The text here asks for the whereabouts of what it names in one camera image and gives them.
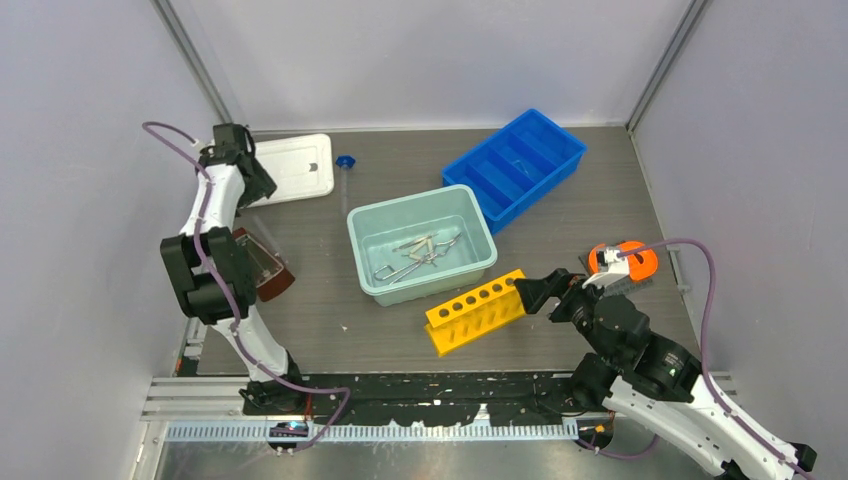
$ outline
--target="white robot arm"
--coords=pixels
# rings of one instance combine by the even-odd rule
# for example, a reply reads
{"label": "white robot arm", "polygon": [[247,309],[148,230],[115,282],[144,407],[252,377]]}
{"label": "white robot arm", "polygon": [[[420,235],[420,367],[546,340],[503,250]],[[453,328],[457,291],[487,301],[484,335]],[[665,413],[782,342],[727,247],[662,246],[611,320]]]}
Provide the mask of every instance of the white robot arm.
{"label": "white robot arm", "polygon": [[[183,313],[198,317],[230,342],[252,380],[245,398],[252,397],[250,400],[261,406],[263,399],[270,401],[272,392],[297,395],[279,387],[266,370],[281,377],[297,377],[298,373],[288,352],[268,332],[256,309],[250,264],[243,249],[237,247],[232,228],[237,208],[270,195],[276,185],[256,160],[255,145],[247,129],[241,125],[218,125],[214,135],[214,146],[205,148],[200,157],[204,171],[197,172],[198,191],[189,219],[178,236],[162,240],[160,253]],[[240,318],[233,316],[226,295],[201,266],[194,245],[196,236],[230,287]],[[246,354],[262,359],[264,368],[246,358]]]}
{"label": "white robot arm", "polygon": [[812,478],[807,473],[816,460],[812,448],[763,428],[719,389],[699,360],[653,333],[647,315],[632,302],[603,296],[603,287],[628,276],[629,267],[615,247],[597,255],[600,271],[589,278],[557,269],[544,279],[515,281],[527,313],[558,298],[550,320],[574,324],[595,350],[572,377],[578,403],[633,418],[716,478],[788,480],[796,473]]}

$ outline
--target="dark gray table surface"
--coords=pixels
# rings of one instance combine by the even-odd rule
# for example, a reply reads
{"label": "dark gray table surface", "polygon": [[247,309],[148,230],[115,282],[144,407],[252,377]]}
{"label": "dark gray table surface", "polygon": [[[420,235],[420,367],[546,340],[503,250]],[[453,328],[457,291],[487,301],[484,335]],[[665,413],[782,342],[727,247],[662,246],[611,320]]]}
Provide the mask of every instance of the dark gray table surface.
{"label": "dark gray table surface", "polygon": [[[543,277],[556,267],[583,271],[578,256],[600,242],[661,239],[642,171],[619,127],[574,128],[588,151],[577,172],[495,236],[498,261],[482,282],[515,268]],[[349,206],[354,208],[441,187],[441,169],[490,130],[332,134],[333,155],[350,154]],[[439,358],[424,331],[424,312],[460,291],[391,307],[359,287],[339,188],[326,197],[249,209],[278,243],[296,276],[280,297],[259,305],[278,342],[304,372],[433,372],[573,369],[589,351],[568,324],[528,316]],[[654,331],[698,351],[666,255],[654,285],[630,296]],[[209,331],[198,373],[240,374],[232,347]]]}

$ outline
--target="cable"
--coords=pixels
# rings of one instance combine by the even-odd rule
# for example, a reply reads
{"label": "cable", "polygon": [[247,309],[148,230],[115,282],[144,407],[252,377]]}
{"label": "cable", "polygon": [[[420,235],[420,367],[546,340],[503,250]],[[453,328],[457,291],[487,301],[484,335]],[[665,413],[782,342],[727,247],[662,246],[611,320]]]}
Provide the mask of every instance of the cable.
{"label": "cable", "polygon": [[144,122],[141,125],[141,127],[147,133],[151,134],[154,138],[156,138],[157,140],[159,140],[160,142],[162,142],[166,146],[168,146],[171,150],[177,152],[181,157],[188,160],[188,162],[191,163],[192,166],[194,166],[194,168],[198,171],[198,173],[203,176],[204,180],[206,180],[206,184],[205,184],[205,188],[204,188],[204,192],[203,192],[203,201],[200,203],[200,209],[198,210],[198,213],[197,213],[197,220],[194,223],[194,235],[193,235],[192,240],[193,240],[193,243],[194,243],[194,249],[197,252],[197,256],[200,257],[201,265],[203,265],[203,267],[206,268],[206,271],[209,272],[209,274],[212,275],[212,278],[215,279],[215,283],[217,283],[218,286],[221,288],[221,292],[224,294],[224,298],[226,298],[227,304],[229,305],[230,309],[233,311],[234,321],[230,325],[230,331],[233,334],[233,339],[235,340],[236,348],[238,349],[238,351],[242,354],[242,356],[248,362],[250,362],[252,365],[254,365],[257,369],[259,369],[260,371],[262,371],[263,373],[265,373],[266,375],[268,375],[269,377],[274,379],[277,383],[279,383],[279,384],[281,384],[281,385],[283,385],[287,388],[290,388],[290,389],[298,391],[298,392],[309,393],[309,394],[334,395],[334,394],[338,393],[338,394],[344,395],[342,397],[342,401],[339,403],[339,407],[336,409],[336,411],[333,413],[333,415],[330,416],[330,419],[327,420],[327,423],[324,424],[324,427],[322,427],[321,430],[319,430],[318,433],[314,437],[312,437],[312,439],[310,439],[308,442],[301,444],[301,445],[298,445],[297,448],[294,449],[294,452],[299,452],[299,451],[305,450],[305,449],[315,445],[315,442],[317,442],[319,438],[324,436],[324,434],[327,432],[327,429],[330,428],[330,426],[332,426],[333,423],[336,422],[336,420],[338,420],[339,416],[341,416],[342,412],[344,411],[345,405],[347,405],[347,402],[350,399],[350,394],[351,394],[350,389],[347,388],[347,387],[309,388],[309,387],[303,387],[303,386],[300,386],[300,385],[296,385],[296,384],[291,383],[288,380],[280,377],[279,375],[275,374],[274,372],[272,372],[268,367],[263,365],[259,360],[257,360],[252,355],[250,355],[250,353],[244,348],[244,344],[242,343],[241,338],[238,335],[238,327],[239,327],[239,325],[241,324],[241,321],[242,321],[241,313],[239,312],[239,308],[238,308],[238,303],[236,302],[235,296],[233,296],[232,291],[230,291],[230,288],[227,286],[227,282],[224,280],[224,278],[221,276],[221,274],[215,268],[215,265],[213,265],[212,262],[209,261],[209,257],[207,257],[206,252],[203,251],[203,246],[200,243],[200,230],[201,230],[201,227],[203,226],[203,217],[206,214],[207,207],[209,206],[209,200],[212,198],[212,188],[215,186],[215,184],[212,183],[212,178],[209,176],[209,172],[206,171],[206,168],[204,168],[203,165],[200,164],[200,162],[198,162],[197,160],[192,158],[191,155],[189,155],[188,153],[185,152],[185,150],[174,145],[168,139],[166,139],[165,137],[163,137],[162,135],[160,135],[159,133],[154,131],[153,127],[165,128],[167,130],[171,130],[173,132],[176,132],[176,133],[182,135],[183,137],[185,137],[186,139],[188,139],[194,145],[198,144],[199,141],[197,139],[193,138],[191,135],[187,134],[186,132],[180,130],[179,128],[174,127],[172,125],[168,125],[166,123]]}
{"label": "cable", "polygon": [[645,250],[653,250],[656,248],[667,247],[669,245],[677,244],[693,245],[695,247],[698,247],[704,254],[704,257],[706,257],[707,266],[709,267],[710,271],[710,284],[709,289],[707,290],[707,301],[704,305],[704,315],[701,319],[701,374],[704,377],[704,383],[706,384],[707,389],[710,391],[710,394],[713,396],[713,399],[715,399],[716,403],[721,406],[722,410],[724,410],[725,413],[729,414],[736,421],[736,423],[739,424],[742,430],[745,430],[745,432],[747,432],[748,435],[754,438],[757,443],[762,445],[766,450],[768,450],[772,455],[774,455],[778,459],[782,459],[784,462],[786,462],[787,465],[789,465],[793,470],[795,470],[795,473],[801,475],[807,480],[815,480],[815,477],[813,477],[810,473],[805,472],[804,469],[802,469],[796,463],[790,462],[788,459],[786,459],[783,453],[781,453],[778,449],[774,448],[774,446],[772,446],[765,438],[763,438],[762,435],[757,433],[750,425],[748,425],[745,420],[739,417],[739,415],[734,414],[733,409],[730,408],[730,405],[728,405],[724,398],[719,395],[718,390],[716,389],[715,385],[713,385],[713,380],[712,377],[710,377],[708,367],[709,337],[707,335],[707,327],[710,321],[710,311],[712,310],[713,306],[713,297],[715,296],[716,271],[715,261],[713,260],[713,256],[710,253],[709,249],[707,249],[707,246],[697,240],[692,240],[690,238],[671,238],[651,245],[645,245],[643,247],[634,248],[633,250],[628,250],[626,252],[620,252],[618,256],[626,257],[628,255],[634,255]]}
{"label": "cable", "polygon": [[654,449],[657,448],[657,445],[659,445],[660,436],[654,435],[654,439],[651,440],[651,443],[647,447],[645,447],[644,450],[642,450],[639,453],[635,453],[633,455],[624,455],[624,454],[621,454],[621,453],[612,453],[612,452],[607,452],[606,450],[599,449],[598,447],[596,447],[594,445],[595,434],[592,435],[591,441],[587,442],[583,439],[578,438],[577,443],[582,445],[584,448],[588,448],[589,450],[594,450],[595,453],[598,454],[598,455],[601,455],[601,456],[604,456],[604,457],[607,457],[607,458],[614,458],[616,460],[625,460],[625,461],[630,462],[630,461],[634,461],[634,460],[641,460],[641,459],[647,457],[648,455],[650,455],[654,451]]}

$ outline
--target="purple cable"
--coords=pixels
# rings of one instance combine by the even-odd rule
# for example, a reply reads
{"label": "purple cable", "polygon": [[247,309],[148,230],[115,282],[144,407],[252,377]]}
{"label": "purple cable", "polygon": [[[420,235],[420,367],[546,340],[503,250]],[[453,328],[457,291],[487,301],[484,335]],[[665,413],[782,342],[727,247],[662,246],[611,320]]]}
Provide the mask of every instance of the purple cable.
{"label": "purple cable", "polygon": [[[595,435],[594,434],[592,435],[592,440],[589,441],[589,442],[578,438],[577,443],[582,445],[584,448],[588,448],[589,450],[595,450],[595,448],[596,448],[595,447]],[[645,447],[645,449],[642,450],[641,452],[633,454],[633,455],[624,455],[624,454],[621,454],[621,453],[612,453],[612,452],[607,452],[605,450],[596,450],[596,453],[601,455],[601,456],[607,457],[607,458],[614,458],[616,460],[634,461],[634,460],[641,460],[641,459],[647,457],[648,455],[650,455],[654,451],[654,449],[657,448],[657,445],[659,445],[659,444],[660,444],[660,436],[654,435],[654,439],[651,440],[650,445]]]}
{"label": "purple cable", "polygon": [[[704,304],[704,316],[701,320],[701,373],[703,374],[703,377],[704,377],[704,383],[706,384],[707,389],[710,391],[710,394],[713,396],[713,399],[715,399],[716,403],[721,406],[722,410],[724,410],[727,414],[729,414],[733,418],[733,420],[735,420],[736,423],[739,424],[739,426],[743,430],[745,430],[745,432],[748,433],[748,435],[751,435],[751,437],[753,437],[754,440],[757,441],[757,443],[762,445],[766,450],[768,450],[772,455],[774,455],[778,459],[783,459],[784,457],[783,457],[783,454],[780,452],[780,450],[774,448],[765,438],[762,437],[762,435],[757,433],[750,425],[748,425],[748,423],[745,422],[745,420],[743,420],[738,415],[732,414],[733,409],[730,408],[730,405],[728,405],[727,402],[724,401],[724,398],[722,398],[722,396],[719,395],[718,390],[716,389],[715,385],[713,385],[712,377],[710,377],[710,371],[709,371],[709,366],[708,366],[708,363],[709,363],[708,362],[708,358],[709,358],[709,349],[708,349],[709,337],[707,335],[707,332],[708,332],[707,326],[709,325],[710,311],[712,310],[713,297],[715,296],[716,271],[715,271],[715,262],[713,261],[713,256],[710,253],[709,249],[707,249],[707,246],[704,245],[703,243],[697,241],[697,240],[692,240],[690,238],[671,238],[671,239],[663,240],[661,242],[657,242],[657,243],[654,243],[654,244],[651,244],[651,245],[645,245],[644,247],[634,248],[633,250],[621,252],[621,253],[618,254],[618,256],[619,257],[626,257],[628,255],[634,255],[636,253],[643,252],[645,250],[653,250],[653,249],[656,249],[656,248],[667,247],[669,245],[677,245],[677,244],[694,245],[694,246],[698,247],[701,250],[701,252],[704,254],[704,257],[706,257],[707,265],[708,265],[709,271],[710,271],[710,285],[709,285],[709,289],[707,290],[707,301]],[[815,480],[815,477],[813,477],[810,473],[805,472],[797,464],[786,461],[785,459],[784,459],[784,461],[793,470],[795,470],[795,473],[801,475],[802,477],[806,478],[807,480]]]}
{"label": "purple cable", "polygon": [[173,143],[171,143],[170,141],[168,141],[168,139],[166,139],[162,135],[159,135],[156,131],[153,130],[152,127],[160,127],[160,128],[165,128],[165,129],[171,130],[173,132],[176,132],[176,133],[182,135],[183,137],[185,137],[186,139],[188,139],[188,141],[190,141],[192,143],[196,143],[197,140],[194,139],[191,135],[187,134],[186,132],[180,130],[179,128],[174,127],[172,125],[168,125],[166,123],[144,122],[141,125],[141,127],[147,133],[153,135],[153,137],[155,137],[157,140],[159,140],[160,142],[162,142],[166,146],[168,146],[171,150],[177,152],[181,157],[188,160],[189,163],[191,163],[194,166],[194,168],[197,169],[197,171],[200,172],[200,174],[203,175],[203,178],[206,180],[206,188],[204,189],[204,192],[203,192],[203,201],[200,203],[200,209],[197,212],[197,220],[194,223],[194,238],[192,240],[193,240],[193,243],[194,243],[194,249],[197,252],[197,256],[200,257],[200,263],[206,268],[206,271],[208,271],[209,274],[212,275],[212,278],[215,279],[215,283],[217,283],[218,286],[221,288],[221,292],[224,294],[224,298],[227,299],[227,304],[229,305],[230,309],[233,311],[233,318],[235,319],[235,321],[233,322],[232,325],[230,325],[230,331],[233,333],[233,338],[235,339],[235,344],[236,344],[239,352],[242,354],[242,356],[244,356],[244,358],[248,362],[250,362],[252,365],[255,365],[256,368],[261,370],[263,373],[265,373],[269,377],[273,378],[277,383],[283,385],[284,387],[290,388],[292,390],[302,392],[302,393],[318,394],[318,395],[333,395],[333,394],[336,394],[336,393],[344,394],[344,397],[342,398],[341,403],[339,403],[339,407],[336,409],[335,413],[333,413],[333,415],[330,417],[330,419],[327,421],[327,423],[324,425],[324,427],[321,428],[320,431],[318,431],[318,434],[316,434],[314,437],[312,437],[312,439],[309,440],[308,442],[306,442],[305,444],[300,445],[297,448],[295,448],[294,451],[299,452],[299,451],[305,450],[305,449],[315,445],[315,442],[317,442],[319,438],[324,436],[324,434],[327,432],[327,429],[330,428],[330,426],[332,426],[333,423],[336,422],[336,420],[338,420],[342,411],[344,411],[344,407],[345,407],[345,405],[347,405],[347,401],[350,399],[350,389],[347,388],[347,387],[309,388],[309,387],[302,387],[300,385],[296,385],[296,384],[291,383],[291,382],[287,381],[286,379],[280,377],[279,375],[275,374],[265,365],[262,365],[262,363],[260,363],[259,360],[257,360],[252,355],[250,355],[250,353],[244,348],[244,344],[241,342],[241,338],[238,336],[238,326],[239,326],[239,324],[241,324],[241,320],[242,320],[241,313],[239,312],[239,308],[238,308],[238,303],[236,303],[236,299],[235,299],[235,296],[233,295],[233,292],[230,290],[229,286],[227,286],[227,282],[224,281],[224,278],[221,276],[220,273],[218,273],[218,270],[215,268],[215,266],[212,264],[212,262],[209,261],[209,257],[206,256],[206,252],[203,251],[203,246],[200,244],[200,230],[201,230],[201,227],[203,226],[203,217],[204,217],[204,215],[206,215],[206,208],[209,206],[209,200],[212,198],[212,188],[215,186],[215,184],[212,183],[212,178],[209,176],[209,172],[206,171],[206,169],[203,167],[203,165],[200,164],[200,162],[198,162],[197,160],[192,158],[191,155],[186,153],[180,147],[178,147],[178,146],[174,145]]}

